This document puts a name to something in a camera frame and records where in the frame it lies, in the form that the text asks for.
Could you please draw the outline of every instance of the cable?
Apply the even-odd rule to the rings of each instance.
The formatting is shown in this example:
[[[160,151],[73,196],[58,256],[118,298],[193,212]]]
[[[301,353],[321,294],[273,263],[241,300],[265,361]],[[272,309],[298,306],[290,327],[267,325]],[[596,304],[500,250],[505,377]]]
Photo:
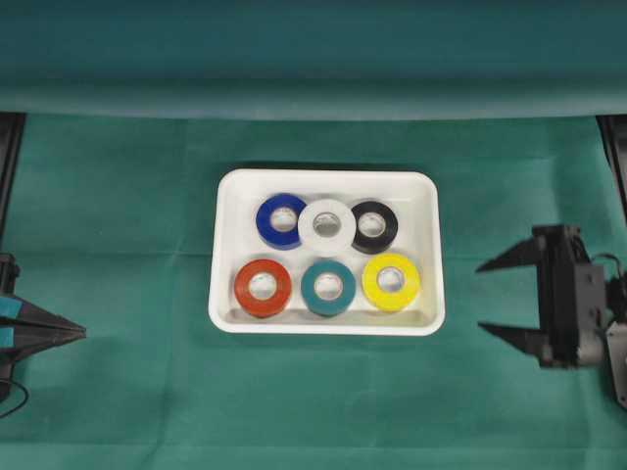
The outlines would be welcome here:
[[[17,406],[14,406],[9,411],[5,411],[4,413],[0,414],[0,419],[3,419],[3,418],[6,418],[9,415],[15,413],[20,408],[22,408],[26,404],[28,399],[30,398],[30,394],[28,393],[28,389],[24,385],[22,385],[19,382],[16,382],[13,379],[0,379],[0,383],[13,385],[14,387],[19,388],[22,391],[22,393],[24,394],[24,398],[22,399],[22,401]]]
[[[597,258],[611,259],[612,261],[614,261],[616,263],[616,272],[618,273],[618,277],[619,278],[623,277],[623,266],[620,262],[620,259],[618,259],[618,257],[613,255],[612,253],[599,253],[592,257],[592,261],[594,261]]]

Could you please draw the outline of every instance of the plastic tray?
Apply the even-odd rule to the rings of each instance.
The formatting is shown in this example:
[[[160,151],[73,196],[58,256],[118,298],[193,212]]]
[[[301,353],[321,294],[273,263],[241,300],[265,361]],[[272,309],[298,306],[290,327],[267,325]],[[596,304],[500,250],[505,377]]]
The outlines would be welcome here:
[[[399,233],[388,252],[401,253],[417,266],[421,289],[416,299],[396,313],[372,306],[362,292],[362,270],[370,255],[353,248],[333,259],[346,264],[358,290],[347,311],[324,318],[307,310],[300,280],[319,257],[306,247],[275,250],[260,238],[255,215],[261,203],[276,193],[293,193],[306,203],[333,198],[349,207],[365,200],[388,205],[399,220]],[[252,259],[282,263],[292,279],[292,296],[279,314],[258,319],[235,300],[233,280]],[[228,173],[217,190],[216,228],[211,269],[209,317],[232,333],[317,333],[352,335],[426,336],[444,322],[444,281],[440,248],[437,190],[433,181],[417,172],[318,171],[291,169],[237,169]]]

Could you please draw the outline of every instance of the green fabric backdrop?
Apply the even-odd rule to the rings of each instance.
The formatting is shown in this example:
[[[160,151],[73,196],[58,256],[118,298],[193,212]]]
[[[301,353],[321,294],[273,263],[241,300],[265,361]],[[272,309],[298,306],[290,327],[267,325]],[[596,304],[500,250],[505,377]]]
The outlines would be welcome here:
[[[0,109],[416,119],[627,112],[623,0],[21,0]]]
[[[447,321],[427,338],[229,335],[207,316],[217,183],[242,165],[411,169],[439,188]],[[532,224],[627,256],[592,118],[28,118],[5,249],[17,293],[89,338],[18,367],[2,468],[625,468],[598,369],[479,330],[534,325],[535,273],[474,268]]]

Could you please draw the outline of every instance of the red tape roll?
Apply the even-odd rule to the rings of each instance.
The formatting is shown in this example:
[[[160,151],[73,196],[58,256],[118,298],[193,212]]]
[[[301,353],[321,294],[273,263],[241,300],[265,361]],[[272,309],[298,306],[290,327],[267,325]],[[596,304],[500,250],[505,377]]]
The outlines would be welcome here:
[[[276,291],[264,301],[256,299],[250,292],[249,283],[253,276],[267,272],[276,281]],[[285,268],[271,259],[255,259],[242,267],[235,276],[235,298],[237,302],[257,318],[268,318],[285,308],[292,293],[292,281]]]

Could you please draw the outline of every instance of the black tape roll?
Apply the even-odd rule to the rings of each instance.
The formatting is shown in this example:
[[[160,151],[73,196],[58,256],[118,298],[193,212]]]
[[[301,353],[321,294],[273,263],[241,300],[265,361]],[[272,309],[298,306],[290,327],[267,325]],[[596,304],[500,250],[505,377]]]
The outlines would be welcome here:
[[[353,248],[368,255],[385,252],[392,245],[399,231],[399,221],[392,210],[385,204],[376,201],[365,201],[354,206],[352,211],[357,222]],[[375,227],[378,225],[377,222],[380,222],[382,219],[385,223],[383,230],[380,233],[363,233],[362,229],[367,220],[363,220],[360,223],[362,216],[370,218],[371,222],[374,222],[373,225]]]

